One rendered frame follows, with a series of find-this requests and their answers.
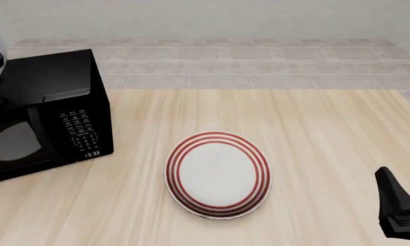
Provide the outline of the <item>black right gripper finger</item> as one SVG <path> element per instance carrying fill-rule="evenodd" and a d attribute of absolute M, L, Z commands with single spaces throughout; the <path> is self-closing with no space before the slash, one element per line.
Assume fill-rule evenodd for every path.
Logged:
<path fill-rule="evenodd" d="M 410 195 L 387 167 L 375 172 L 379 191 L 379 217 L 410 216 Z"/>

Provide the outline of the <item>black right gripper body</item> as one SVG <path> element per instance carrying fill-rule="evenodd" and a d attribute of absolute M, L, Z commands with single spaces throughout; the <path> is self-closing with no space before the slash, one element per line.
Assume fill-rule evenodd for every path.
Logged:
<path fill-rule="evenodd" d="M 405 239 L 410 241 L 410 213 L 407 215 L 387 215 L 379 212 L 379 225 L 387 238 Z"/>

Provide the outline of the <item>white plate with red rings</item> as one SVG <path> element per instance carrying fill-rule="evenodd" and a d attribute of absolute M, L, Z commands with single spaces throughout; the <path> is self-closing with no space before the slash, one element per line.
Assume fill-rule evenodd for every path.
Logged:
<path fill-rule="evenodd" d="M 204 131 L 181 141 L 167 155 L 163 177 L 179 206 L 214 220 L 254 212 L 273 184 L 271 164 L 260 149 L 225 131 Z"/>

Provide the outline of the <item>black microwave oven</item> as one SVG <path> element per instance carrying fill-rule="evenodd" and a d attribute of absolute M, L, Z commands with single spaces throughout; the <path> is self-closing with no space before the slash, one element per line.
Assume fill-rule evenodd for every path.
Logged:
<path fill-rule="evenodd" d="M 91 50 L 7 61 L 0 182 L 113 151 L 110 103 Z"/>

